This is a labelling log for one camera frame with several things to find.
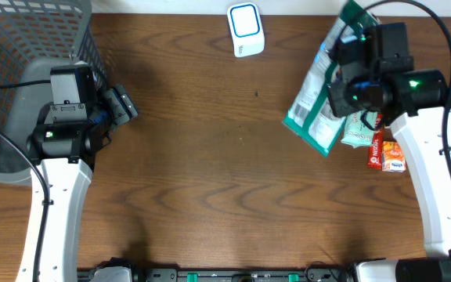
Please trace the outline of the teal white snack pouch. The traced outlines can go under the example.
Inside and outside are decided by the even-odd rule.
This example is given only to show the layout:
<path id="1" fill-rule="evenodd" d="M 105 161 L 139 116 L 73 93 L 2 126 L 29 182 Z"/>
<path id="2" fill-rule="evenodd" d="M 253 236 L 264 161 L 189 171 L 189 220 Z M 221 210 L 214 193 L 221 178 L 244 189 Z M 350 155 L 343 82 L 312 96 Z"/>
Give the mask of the teal white snack pouch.
<path id="1" fill-rule="evenodd" d="M 362 110 L 347 117 L 341 139 L 343 144 L 353 148 L 372 145 L 374 131 L 367 128 L 361 121 L 363 113 Z"/>

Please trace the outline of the green sponge pack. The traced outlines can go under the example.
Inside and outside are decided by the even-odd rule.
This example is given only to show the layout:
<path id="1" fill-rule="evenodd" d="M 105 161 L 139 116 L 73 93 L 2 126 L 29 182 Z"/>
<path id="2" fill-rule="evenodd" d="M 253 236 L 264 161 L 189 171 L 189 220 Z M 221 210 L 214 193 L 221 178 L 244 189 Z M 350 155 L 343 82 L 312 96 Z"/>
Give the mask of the green sponge pack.
<path id="1" fill-rule="evenodd" d="M 364 13 L 351 23 L 357 13 L 363 11 L 354 0 L 348 0 L 327 36 L 322 41 L 308 73 L 283 124 L 295 135 L 326 157 L 343 129 L 345 119 L 333 116 L 328 101 L 327 84 L 335 79 L 339 66 L 329 58 L 329 51 L 342 33 L 353 35 L 365 27 L 378 24 L 370 13 Z"/>

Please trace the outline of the red white packet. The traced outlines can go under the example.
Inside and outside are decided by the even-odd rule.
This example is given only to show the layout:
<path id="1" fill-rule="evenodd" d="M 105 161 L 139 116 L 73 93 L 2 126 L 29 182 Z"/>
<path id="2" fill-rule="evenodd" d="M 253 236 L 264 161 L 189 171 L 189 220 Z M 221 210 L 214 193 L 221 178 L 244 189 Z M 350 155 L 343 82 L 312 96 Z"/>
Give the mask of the red white packet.
<path id="1" fill-rule="evenodd" d="M 368 167 L 381 170 L 382 169 L 382 143 L 383 128 L 380 127 L 373 134 L 371 146 L 369 148 Z"/>

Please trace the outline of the orange juice carton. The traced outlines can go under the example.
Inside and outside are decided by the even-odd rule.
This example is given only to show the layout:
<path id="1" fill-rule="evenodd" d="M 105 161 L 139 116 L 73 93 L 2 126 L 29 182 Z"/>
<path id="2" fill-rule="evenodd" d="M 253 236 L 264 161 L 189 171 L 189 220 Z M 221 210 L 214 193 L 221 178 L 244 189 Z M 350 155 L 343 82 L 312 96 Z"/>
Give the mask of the orange juice carton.
<path id="1" fill-rule="evenodd" d="M 406 159 L 397 142 L 384 141 L 382 143 L 382 171 L 404 172 Z"/>

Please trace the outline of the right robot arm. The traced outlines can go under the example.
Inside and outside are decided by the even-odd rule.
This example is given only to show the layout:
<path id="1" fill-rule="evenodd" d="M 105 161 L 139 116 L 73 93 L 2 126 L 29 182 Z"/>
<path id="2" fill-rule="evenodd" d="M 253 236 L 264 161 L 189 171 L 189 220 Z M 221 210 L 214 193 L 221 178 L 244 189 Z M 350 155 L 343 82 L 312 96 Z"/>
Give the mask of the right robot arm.
<path id="1" fill-rule="evenodd" d="M 380 112 L 400 145 L 420 207 L 423 258 L 355 262 L 341 281 L 451 281 L 451 110 L 438 70 L 389 73 L 378 81 L 358 76 L 327 86 L 333 113 Z"/>

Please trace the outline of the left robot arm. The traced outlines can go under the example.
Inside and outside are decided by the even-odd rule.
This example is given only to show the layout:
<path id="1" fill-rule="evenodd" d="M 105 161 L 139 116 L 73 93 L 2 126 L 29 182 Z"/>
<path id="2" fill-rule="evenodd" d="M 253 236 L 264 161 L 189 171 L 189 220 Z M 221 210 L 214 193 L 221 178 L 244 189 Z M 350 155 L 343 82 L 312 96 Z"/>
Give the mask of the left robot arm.
<path id="1" fill-rule="evenodd" d="M 138 110 L 122 85 L 83 95 L 58 88 L 28 140 L 33 196 L 18 281 L 76 281 L 81 215 L 96 153 Z"/>

